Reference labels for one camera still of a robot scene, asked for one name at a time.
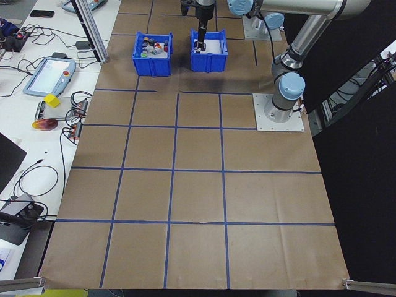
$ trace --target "yellow block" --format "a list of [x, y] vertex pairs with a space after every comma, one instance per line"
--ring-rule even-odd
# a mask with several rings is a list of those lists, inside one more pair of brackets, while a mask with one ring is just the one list
[[48, 94], [47, 96], [44, 97], [44, 101], [50, 105], [50, 107], [57, 107], [59, 104], [61, 104], [61, 102], [59, 101], [59, 99], [57, 98], [57, 96], [52, 95], [52, 94]]

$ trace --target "red object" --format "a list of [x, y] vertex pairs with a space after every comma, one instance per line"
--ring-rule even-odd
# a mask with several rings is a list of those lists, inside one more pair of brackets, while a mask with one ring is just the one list
[[38, 119], [32, 123], [32, 127], [40, 131], [50, 131], [58, 126], [55, 119]]

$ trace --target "blue object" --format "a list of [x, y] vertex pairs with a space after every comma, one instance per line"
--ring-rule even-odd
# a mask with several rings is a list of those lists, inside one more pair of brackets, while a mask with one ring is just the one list
[[[155, 41], [163, 43], [168, 41], [168, 57], [158, 58], [142, 58], [143, 38], [153, 38]], [[171, 75], [171, 54], [173, 53], [173, 34], [169, 35], [149, 35], [142, 32], [136, 33], [136, 41], [134, 51], [132, 53], [132, 61], [135, 65], [137, 74], [141, 76], [169, 76]]]
[[269, 14], [264, 17], [264, 19], [267, 22], [268, 28], [270, 30], [275, 30], [279, 29], [280, 26], [283, 25], [283, 22], [285, 21], [285, 16], [278, 12], [274, 12], [273, 14]]
[[253, 0], [227, 0], [228, 8], [233, 15], [247, 14], [253, 8]]
[[5, 37], [12, 36], [12, 34], [19, 31], [19, 28], [6, 19], [0, 19], [0, 29]]
[[75, 61], [47, 57], [38, 65], [24, 93], [39, 97], [62, 94], [75, 71]]
[[198, 39], [198, 32], [191, 30], [191, 70], [196, 72], [223, 72], [227, 62], [228, 50], [225, 30], [207, 32], [206, 40], [220, 41], [220, 54], [201, 54], [194, 50], [194, 42]]
[[305, 80], [295, 72], [286, 73], [280, 80], [279, 91], [287, 100], [297, 100], [304, 90]]

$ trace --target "metal base plate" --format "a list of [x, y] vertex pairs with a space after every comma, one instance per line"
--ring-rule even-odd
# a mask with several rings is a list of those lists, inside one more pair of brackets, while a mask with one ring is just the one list
[[[245, 32], [245, 39], [251, 40], [266, 40], [270, 41], [270, 35], [262, 30], [257, 30], [252, 27], [254, 19], [248, 19], [245, 16], [242, 16], [243, 30]], [[280, 34], [279, 29], [271, 30], [271, 36], [273, 41], [281, 41], [282, 36]]]
[[301, 113], [295, 112], [291, 118], [285, 123], [276, 123], [271, 121], [264, 113], [264, 106], [269, 100], [272, 100], [272, 94], [253, 94], [254, 114], [256, 115], [256, 124], [258, 131], [272, 132], [304, 132], [303, 119]]

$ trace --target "table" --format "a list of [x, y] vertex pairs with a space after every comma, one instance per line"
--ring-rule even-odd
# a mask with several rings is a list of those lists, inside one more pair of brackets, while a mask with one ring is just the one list
[[[119, 5], [119, 0], [109, 0], [103, 7], [93, 12], [99, 32], [104, 40], [110, 39]], [[85, 36], [77, 16], [61, 9], [60, 1], [38, 0], [34, 9], [54, 10], [55, 15], [51, 19], [28, 17], [23, 26], [28, 24], [38, 24], [41, 27], [55, 28], [75, 35]], [[59, 36], [62, 36], [62, 39], [67, 45], [73, 45], [78, 40], [86, 40], [86, 38], [72, 37], [62, 33], [59, 33]], [[40, 46], [34, 45], [32, 43], [32, 38], [29, 38], [20, 53], [14, 53], [13, 55], [7, 53], [4, 58], [11, 59], [2, 60], [0, 65], [15, 67], [21, 59], [34, 61], [43, 56], [51, 56], [53, 52], [66, 53], [70, 57], [76, 57], [77, 50], [67, 49], [60, 40], [53, 40], [46, 46]], [[94, 60], [84, 59], [83, 63], [92, 61]], [[60, 96], [61, 101], [68, 101], [70, 95], [77, 90], [84, 90], [92, 93], [95, 89], [100, 69], [101, 67], [99, 63], [92, 64], [85, 69], [77, 67], [70, 84], [65, 89], [65, 92]], [[25, 74], [12, 69], [1, 69], [0, 71], [0, 96], [10, 94], [12, 89], [25, 76]], [[58, 184], [49, 194], [37, 197], [36, 199], [48, 206], [49, 214], [56, 215], [58, 213], [62, 197], [63, 173], [59, 148], [59, 135], [64, 125], [60, 124], [55, 130], [48, 132], [40, 132], [31, 128], [37, 104], [42, 100], [42, 98], [28, 96], [22, 93], [22, 89], [27, 81], [28, 78], [26, 78], [24, 83], [16, 89], [12, 97], [0, 98], [0, 132], [15, 141], [27, 152], [27, 156], [22, 163], [20, 170], [15, 175], [16, 178], [18, 174], [21, 173], [21, 170], [26, 169], [41, 158], [44, 159], [42, 165], [49, 165], [56, 168], [59, 173]], [[75, 147], [68, 143], [68, 141], [64, 140], [63, 148], [66, 174], [68, 174], [74, 158]], [[24, 187], [31, 191], [31, 193], [45, 192], [46, 189], [48, 189], [48, 185], [52, 185], [54, 182], [54, 173], [42, 168], [37, 170], [35, 173], [36, 174], [25, 179]], [[0, 195], [0, 198], [8, 199], [11, 192], [12, 183], [5, 188]], [[0, 240], [0, 248], [12, 249], [12, 254], [9, 260], [7, 261], [4, 269], [0, 272], [0, 280], [14, 278], [27, 240], [28, 238], [26, 238], [20, 246], [15, 246], [11, 243]]]

